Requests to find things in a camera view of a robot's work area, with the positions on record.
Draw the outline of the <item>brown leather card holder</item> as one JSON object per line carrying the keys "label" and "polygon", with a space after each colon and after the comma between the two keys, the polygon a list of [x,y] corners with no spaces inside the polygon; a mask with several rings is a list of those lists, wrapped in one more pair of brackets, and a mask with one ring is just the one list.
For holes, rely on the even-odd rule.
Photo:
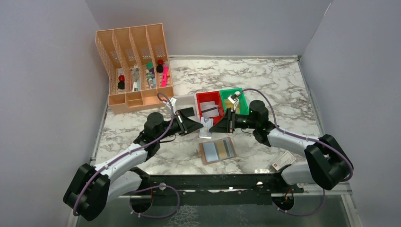
{"label": "brown leather card holder", "polygon": [[204,165],[216,163],[237,156],[230,137],[199,144],[200,156]]}

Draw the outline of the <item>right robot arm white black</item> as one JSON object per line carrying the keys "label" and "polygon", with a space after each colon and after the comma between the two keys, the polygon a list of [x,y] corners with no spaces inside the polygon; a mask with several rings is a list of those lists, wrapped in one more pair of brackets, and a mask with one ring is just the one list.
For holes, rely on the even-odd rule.
{"label": "right robot arm white black", "polygon": [[269,120],[265,103],[253,100],[247,115],[227,109],[224,117],[210,128],[212,133],[233,133],[236,129],[252,129],[254,138],[268,147],[282,148],[306,158],[303,164],[285,164],[279,168],[279,176],[273,179],[273,187],[285,192],[297,183],[315,183],[331,190],[351,176],[353,165],[331,135],[307,137],[279,129]]}

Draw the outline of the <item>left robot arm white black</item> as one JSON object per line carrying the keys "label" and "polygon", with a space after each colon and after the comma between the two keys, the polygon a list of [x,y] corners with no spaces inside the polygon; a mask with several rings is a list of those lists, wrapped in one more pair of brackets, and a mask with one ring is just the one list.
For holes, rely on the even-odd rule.
{"label": "left robot arm white black", "polygon": [[173,114],[169,121],[165,121],[160,113],[151,113],[143,131],[121,154],[95,166],[83,164],[78,168],[63,202],[73,209],[75,216],[92,221],[107,202],[130,191],[145,193],[148,180],[131,169],[153,157],[160,149],[161,139],[175,134],[186,135],[202,127],[203,124],[181,113]]}

